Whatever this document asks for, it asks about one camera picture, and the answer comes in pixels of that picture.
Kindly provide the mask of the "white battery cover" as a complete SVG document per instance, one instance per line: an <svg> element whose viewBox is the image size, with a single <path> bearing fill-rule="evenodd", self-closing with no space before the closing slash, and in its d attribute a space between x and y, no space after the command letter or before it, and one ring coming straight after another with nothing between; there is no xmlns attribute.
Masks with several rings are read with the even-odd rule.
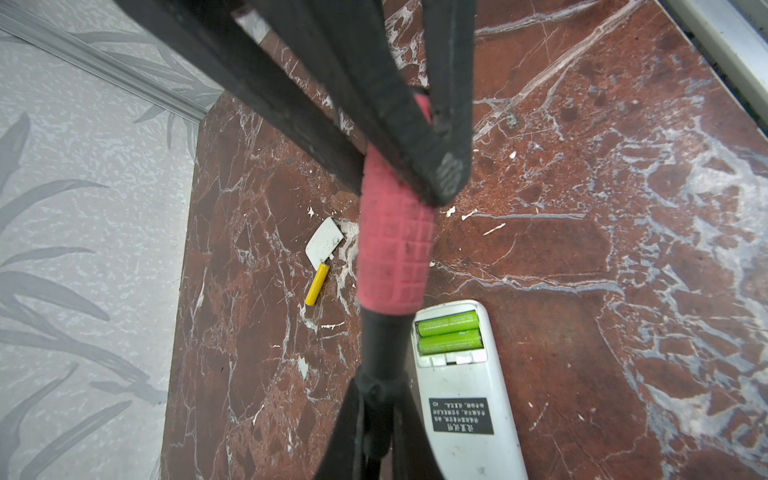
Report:
<svg viewBox="0 0 768 480"><path fill-rule="evenodd" d="M316 229L305 246L305 254L312 267L318 270L320 265L330 258L336 247L344 240L344 234L332 217L327 217Z"/></svg>

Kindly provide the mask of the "red white remote control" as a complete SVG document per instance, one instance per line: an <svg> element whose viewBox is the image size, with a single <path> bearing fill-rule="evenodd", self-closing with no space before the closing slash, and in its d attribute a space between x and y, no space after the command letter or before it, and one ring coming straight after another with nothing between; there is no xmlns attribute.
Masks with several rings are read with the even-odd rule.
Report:
<svg viewBox="0 0 768 480"><path fill-rule="evenodd" d="M474 310L483 347L421 355L421 320ZM419 311L411 333L423 423L446 479L528 477L501 362L486 308L459 300Z"/></svg>

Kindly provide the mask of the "yellow battery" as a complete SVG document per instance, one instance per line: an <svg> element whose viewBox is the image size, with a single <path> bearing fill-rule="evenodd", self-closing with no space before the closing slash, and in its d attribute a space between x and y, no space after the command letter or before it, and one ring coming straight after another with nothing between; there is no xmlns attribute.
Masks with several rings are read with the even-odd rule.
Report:
<svg viewBox="0 0 768 480"><path fill-rule="evenodd" d="M326 263L320 263L317 267L312 283L309 287L304 303L307 306L314 306L320 295L329 272L329 266Z"/></svg>

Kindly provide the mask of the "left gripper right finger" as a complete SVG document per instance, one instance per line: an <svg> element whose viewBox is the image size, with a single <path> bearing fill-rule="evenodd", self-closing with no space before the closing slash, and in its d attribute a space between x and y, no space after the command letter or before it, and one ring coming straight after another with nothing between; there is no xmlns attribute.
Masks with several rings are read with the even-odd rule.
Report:
<svg viewBox="0 0 768 480"><path fill-rule="evenodd" d="M393 478L443 480L416 403L408 390L395 404L393 427Z"/></svg>

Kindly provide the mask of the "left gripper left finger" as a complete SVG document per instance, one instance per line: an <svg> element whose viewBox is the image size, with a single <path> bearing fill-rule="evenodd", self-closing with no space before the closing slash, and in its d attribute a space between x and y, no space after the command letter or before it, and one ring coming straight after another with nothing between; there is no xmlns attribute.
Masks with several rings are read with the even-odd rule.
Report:
<svg viewBox="0 0 768 480"><path fill-rule="evenodd" d="M365 404L356 380L348 385L326 452L314 475L316 480L365 478L363 438Z"/></svg>

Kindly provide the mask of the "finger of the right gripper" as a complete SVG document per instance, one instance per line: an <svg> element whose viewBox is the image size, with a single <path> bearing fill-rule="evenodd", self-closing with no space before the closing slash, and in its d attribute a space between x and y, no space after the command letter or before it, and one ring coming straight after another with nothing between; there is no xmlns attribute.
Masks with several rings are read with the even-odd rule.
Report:
<svg viewBox="0 0 768 480"><path fill-rule="evenodd" d="M252 8L425 203L444 206L472 163L472 1L425 1L429 107L401 75L378 1L254 1Z"/></svg>
<svg viewBox="0 0 768 480"><path fill-rule="evenodd" d="M245 33L223 1L124 0L117 5L359 195L363 155Z"/></svg>

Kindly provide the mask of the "red handled screwdriver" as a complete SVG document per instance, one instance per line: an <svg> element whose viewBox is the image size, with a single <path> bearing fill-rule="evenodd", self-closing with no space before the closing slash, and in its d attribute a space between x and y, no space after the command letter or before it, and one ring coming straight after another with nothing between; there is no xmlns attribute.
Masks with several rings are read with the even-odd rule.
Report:
<svg viewBox="0 0 768 480"><path fill-rule="evenodd" d="M433 245L434 210L369 145L360 205L357 295L362 363L358 390L355 475L376 479L400 443L413 406L405 369L410 329L421 308Z"/></svg>

